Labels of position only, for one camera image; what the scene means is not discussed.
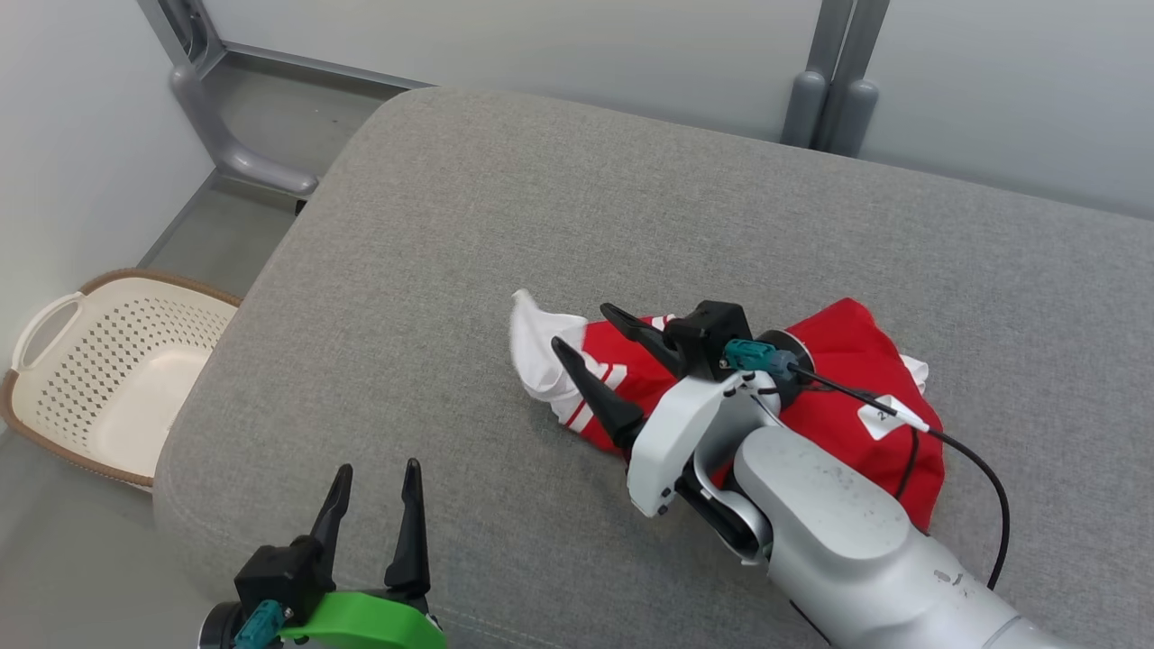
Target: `label tag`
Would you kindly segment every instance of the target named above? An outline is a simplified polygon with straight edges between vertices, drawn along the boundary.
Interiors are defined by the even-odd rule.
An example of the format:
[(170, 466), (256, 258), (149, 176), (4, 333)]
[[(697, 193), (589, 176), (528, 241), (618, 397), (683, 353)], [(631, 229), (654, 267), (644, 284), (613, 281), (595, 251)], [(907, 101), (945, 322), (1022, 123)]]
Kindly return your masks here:
[[(901, 412), (902, 415), (908, 415), (911, 420), (921, 422), (921, 417), (914, 413), (913, 410), (906, 408), (905, 403), (898, 401), (893, 395), (882, 395), (876, 400), (882, 405), (889, 405), (890, 408)], [(901, 420), (898, 417), (893, 417), (886, 412), (874, 408), (872, 405), (865, 404), (857, 409), (857, 417), (861, 418), (862, 425), (869, 432), (870, 437), (879, 440), (885, 435), (892, 433), (893, 431), (907, 425), (907, 422)]]

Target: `gray fabric surface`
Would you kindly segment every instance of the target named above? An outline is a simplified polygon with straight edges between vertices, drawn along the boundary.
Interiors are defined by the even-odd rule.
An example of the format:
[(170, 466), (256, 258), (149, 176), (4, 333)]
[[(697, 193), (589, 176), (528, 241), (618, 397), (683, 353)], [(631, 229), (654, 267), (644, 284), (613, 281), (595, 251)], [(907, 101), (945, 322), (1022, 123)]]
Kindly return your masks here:
[[(425, 468), (454, 647), (822, 647), (683, 502), (647, 520), (620, 461), (508, 359), (510, 294), (636, 313), (739, 301), (755, 329), (852, 296), (930, 365), (997, 469), (1001, 594), (1094, 647), (1154, 637), (1154, 224), (544, 98), (432, 89), (340, 156), (197, 382), (156, 515), (219, 598), (355, 467), (338, 582), (380, 583), (405, 458)], [(997, 506), (956, 455), (934, 534), (979, 575)]]

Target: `brown basket rim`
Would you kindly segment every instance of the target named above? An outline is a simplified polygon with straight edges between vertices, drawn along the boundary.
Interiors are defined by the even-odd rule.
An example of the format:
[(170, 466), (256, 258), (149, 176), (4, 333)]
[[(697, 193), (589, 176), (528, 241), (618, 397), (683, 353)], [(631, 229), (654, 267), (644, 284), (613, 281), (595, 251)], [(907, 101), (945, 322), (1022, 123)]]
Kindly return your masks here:
[[(120, 270), (105, 273), (104, 275), (100, 275), (96, 279), (92, 279), (91, 282), (88, 282), (87, 284), (81, 286), (80, 292), (88, 296), (91, 294), (97, 289), (99, 289), (100, 286), (104, 286), (105, 284), (111, 284), (112, 282), (115, 282), (118, 279), (128, 279), (128, 278), (142, 278), (142, 279), (152, 279), (155, 282), (164, 282), (165, 284), (172, 284), (173, 286), (180, 286), (182, 289), (188, 289), (189, 291), (203, 293), (210, 298), (215, 298), (217, 300), (220, 300), (225, 304), (235, 307), (239, 307), (241, 301), (241, 299), (238, 298), (237, 296), (226, 293), (224, 291), (219, 291), (217, 289), (213, 289), (212, 286), (202, 284), (194, 279), (188, 279), (187, 277), (181, 277), (179, 275), (172, 275), (160, 270), (150, 270), (145, 268), (123, 268)], [(15, 370), (8, 370), (8, 372), (5, 373), (3, 376), (3, 385), (0, 386), (0, 418), (2, 418), (5, 423), (7, 423), (8, 426), (12, 427), (12, 430), (16, 431), (20, 435), (31, 440), (33, 443), (44, 448), (45, 450), (54, 453), (55, 455), (63, 457), (68, 462), (72, 462), (73, 464), (81, 467), (82, 469), (88, 469), (89, 471), (99, 473), (102, 476), (112, 478), (114, 480), (120, 480), (122, 483), (128, 483), (143, 487), (152, 486), (152, 478), (148, 476), (141, 476), (138, 473), (132, 473), (129, 471), (121, 471), (120, 469), (114, 469), (112, 467), (108, 467), (107, 464), (102, 464), (90, 457), (84, 457), (78, 453), (74, 453), (58, 445), (57, 442), (50, 440), (48, 438), (42, 435), (40, 433), (37, 433), (27, 424), (24, 424), (18, 417), (16, 417), (16, 411), (12, 404), (13, 393), (16, 389), (17, 379), (20, 379), (20, 372), (16, 372)]]

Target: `laundry basket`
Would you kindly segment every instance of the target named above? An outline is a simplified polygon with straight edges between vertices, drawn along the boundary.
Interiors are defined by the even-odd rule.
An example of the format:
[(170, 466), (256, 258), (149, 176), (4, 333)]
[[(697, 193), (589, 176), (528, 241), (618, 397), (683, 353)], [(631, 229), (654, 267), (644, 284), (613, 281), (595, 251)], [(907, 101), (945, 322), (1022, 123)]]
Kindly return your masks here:
[[(239, 305), (151, 270), (93, 279), (45, 307), (21, 334), (0, 415), (75, 464), (149, 488), (168, 428)], [(51, 335), (40, 329), (66, 309), (74, 309), (67, 324), (36, 350), (33, 341)]]

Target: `gray metal frame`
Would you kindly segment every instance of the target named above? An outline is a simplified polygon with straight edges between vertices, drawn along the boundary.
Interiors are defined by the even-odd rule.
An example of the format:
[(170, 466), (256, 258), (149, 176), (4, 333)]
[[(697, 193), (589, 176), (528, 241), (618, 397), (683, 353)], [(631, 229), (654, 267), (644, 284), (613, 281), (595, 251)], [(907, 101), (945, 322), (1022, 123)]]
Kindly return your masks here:
[(343, 66), (340, 64), (330, 64), (328, 61), (322, 61), (319, 59), (309, 59), (308, 57), (298, 57), (297, 54), (288, 54), (285, 52), (265, 50), (264, 47), (254, 47), (252, 45), (243, 45), (241, 43), (232, 43), (232, 42), (225, 42), (224, 45), (228, 50), (228, 52), (233, 52), (237, 54), (243, 54), (246, 57), (255, 57), (257, 59), (268, 59), (270, 61), (288, 64), (292, 66), (315, 69), (329, 74), (347, 76), (351, 79), (359, 79), (361, 81), (379, 83), (381, 85), (390, 85), (392, 88), (404, 88), (405, 90), (417, 90), (419, 88), (433, 88), (432, 83), (413, 81), (411, 79), (405, 79), (403, 76), (392, 76), (391, 74), (382, 74), (362, 68)]
[(190, 64), (172, 70), (172, 91), (222, 173), (295, 196), (316, 189), (316, 176), (262, 156), (237, 140)]
[[(136, 0), (136, 3), (173, 66), (192, 64), (203, 77), (224, 58), (224, 43), (201, 0)], [(188, 45), (178, 31), (183, 33)]]
[(814, 43), (809, 47), (805, 72), (794, 77), (789, 107), (781, 127), (781, 143), (809, 148), (814, 144), (830, 80), (838, 67), (841, 43), (849, 25), (854, 0), (824, 0), (814, 28)]
[(890, 0), (857, 1), (825, 110), (818, 120), (812, 142), (815, 149), (857, 156), (879, 95), (878, 88), (864, 80), (865, 70), (889, 8)]

